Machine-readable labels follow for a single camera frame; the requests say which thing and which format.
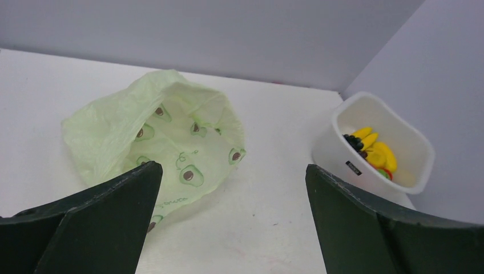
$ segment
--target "yellow toy fruit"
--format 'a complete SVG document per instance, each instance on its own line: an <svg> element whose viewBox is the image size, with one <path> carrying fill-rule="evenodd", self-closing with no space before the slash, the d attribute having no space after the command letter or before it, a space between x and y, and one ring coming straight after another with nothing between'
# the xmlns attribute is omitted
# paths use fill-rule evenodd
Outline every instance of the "yellow toy fruit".
<svg viewBox="0 0 484 274"><path fill-rule="evenodd" d="M371 127L364 127L353 132L351 135L353 135L355 138L363 139L364 137L370 135L370 133L372 133L372 130L373 129Z"/></svg>
<svg viewBox="0 0 484 274"><path fill-rule="evenodd" d="M386 157L385 168L391 173L395 173L397 170L397 158L395 158L395 154L393 154L393 151L390 149L390 147L388 147L384 142L375 142L372 148L383 152Z"/></svg>
<svg viewBox="0 0 484 274"><path fill-rule="evenodd" d="M372 133L365 137L364 139L361 140L361 143L363 143L363 148L361 150L365 150L369 148L374 142L376 142L378 139L378 133Z"/></svg>
<svg viewBox="0 0 484 274"><path fill-rule="evenodd" d="M365 150L367 157L366 161L375 168L384 168L386 163L385 154L376 148L369 147Z"/></svg>

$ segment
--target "toy fruit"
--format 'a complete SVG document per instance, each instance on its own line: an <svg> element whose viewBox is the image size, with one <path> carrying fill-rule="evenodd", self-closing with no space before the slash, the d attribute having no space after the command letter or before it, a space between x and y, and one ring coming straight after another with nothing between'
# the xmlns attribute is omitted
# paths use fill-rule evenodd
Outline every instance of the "toy fruit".
<svg viewBox="0 0 484 274"><path fill-rule="evenodd" d="M354 150L360 151L363 148L363 144L361 143L361 138L355 137L353 135L348 135L348 134L343 135L343 137Z"/></svg>
<svg viewBox="0 0 484 274"><path fill-rule="evenodd" d="M383 152L386 158L385 168L391 173L395 173L397 170L397 158L395 158L393 151L384 142L375 142L372 148Z"/></svg>
<svg viewBox="0 0 484 274"><path fill-rule="evenodd" d="M364 137L363 140L361 140L361 143L363 143L363 148L361 150L366 150L369 148L374 142L376 142L377 139L378 133L376 132Z"/></svg>
<svg viewBox="0 0 484 274"><path fill-rule="evenodd" d="M355 132L352 133L352 135L355 137L355 138L360 138L363 139L365 137L367 137L368 135L370 135L370 133L372 133L372 128L371 127L364 127L364 128L361 128Z"/></svg>
<svg viewBox="0 0 484 274"><path fill-rule="evenodd" d="M383 175L385 178L389 179L390 181L393 180L393 175L390 171L388 171L386 168L377 168L377 171Z"/></svg>
<svg viewBox="0 0 484 274"><path fill-rule="evenodd" d="M376 148L370 147L365 150L367 156L366 161L371 164L374 168L384 168L386 164L385 154Z"/></svg>
<svg viewBox="0 0 484 274"><path fill-rule="evenodd" d="M360 154L363 159L366 159L366 157L368 157L368 153L366 151L359 151L358 154Z"/></svg>

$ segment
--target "avocado print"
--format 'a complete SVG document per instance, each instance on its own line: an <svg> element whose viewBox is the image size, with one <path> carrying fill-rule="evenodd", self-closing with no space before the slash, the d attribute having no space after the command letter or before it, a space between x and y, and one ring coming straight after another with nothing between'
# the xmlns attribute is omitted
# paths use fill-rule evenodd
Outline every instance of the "avocado print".
<svg viewBox="0 0 484 274"><path fill-rule="evenodd" d="M136 160L136 164L141 166L142 164L146 164L148 163L149 161L149 158L145 157L145 156L140 156L137 160Z"/></svg>
<svg viewBox="0 0 484 274"><path fill-rule="evenodd" d="M192 135L198 135L201 137L205 137L207 134L207 129L205 127L200 127L196 122L193 123L192 127L190 128L190 133Z"/></svg>
<svg viewBox="0 0 484 274"><path fill-rule="evenodd" d="M180 171L180 182L199 187L203 184L203 175L193 164Z"/></svg>
<svg viewBox="0 0 484 274"><path fill-rule="evenodd" d="M155 130L149 125L149 124L144 124L143 127L138 131L138 134L136 134L136 142L142 141L142 140L150 140L155 136Z"/></svg>
<svg viewBox="0 0 484 274"><path fill-rule="evenodd" d="M228 163L229 164L236 164L238 162L240 162L240 160L242 160L242 158L245 156L245 149L236 149L236 148L233 148L232 150L230 150L230 153L228 155Z"/></svg>
<svg viewBox="0 0 484 274"><path fill-rule="evenodd" d="M171 122L171 115L168 113L168 111L166 111L166 108L163 104L160 104L160 106L155 110L155 117L161 118L166 122Z"/></svg>
<svg viewBox="0 0 484 274"><path fill-rule="evenodd" d="M161 220L163 220L162 215L155 215L155 216L151 217L151 221L150 221L150 224L148 226L148 231L146 233L149 233L150 231L152 231L153 228L155 228L156 224L159 223Z"/></svg>

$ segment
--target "toy banana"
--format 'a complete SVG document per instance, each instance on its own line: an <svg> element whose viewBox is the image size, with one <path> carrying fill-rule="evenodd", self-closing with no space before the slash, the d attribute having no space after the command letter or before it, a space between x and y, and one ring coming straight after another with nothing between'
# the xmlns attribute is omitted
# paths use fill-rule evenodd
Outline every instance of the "toy banana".
<svg viewBox="0 0 484 274"><path fill-rule="evenodd" d="M369 148L374 142L376 142L378 139L378 133L372 133L368 135L367 137L364 137L361 140L361 143L363 143L363 148L361 150L365 150Z"/></svg>
<svg viewBox="0 0 484 274"><path fill-rule="evenodd" d="M371 127L364 127L353 132L351 135L353 135L355 138L363 139L364 137L370 135L370 133L372 133L372 130L373 129Z"/></svg>

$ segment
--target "container label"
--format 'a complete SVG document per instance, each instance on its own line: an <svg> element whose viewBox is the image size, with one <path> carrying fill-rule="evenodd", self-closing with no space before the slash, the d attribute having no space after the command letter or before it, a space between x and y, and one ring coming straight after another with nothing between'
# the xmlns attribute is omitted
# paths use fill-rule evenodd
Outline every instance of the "container label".
<svg viewBox="0 0 484 274"><path fill-rule="evenodd" d="M360 176L360 175L361 175L361 171L360 171L358 168L356 168L356 167L354 166L354 164L352 164L350 161L347 161L347 162L346 162L346 165L347 165L347 166L348 166L348 167L349 167L349 168L350 168L350 169L351 169L351 170L352 170L352 171L353 171L353 172L354 172L356 175L358 175L358 176Z"/></svg>

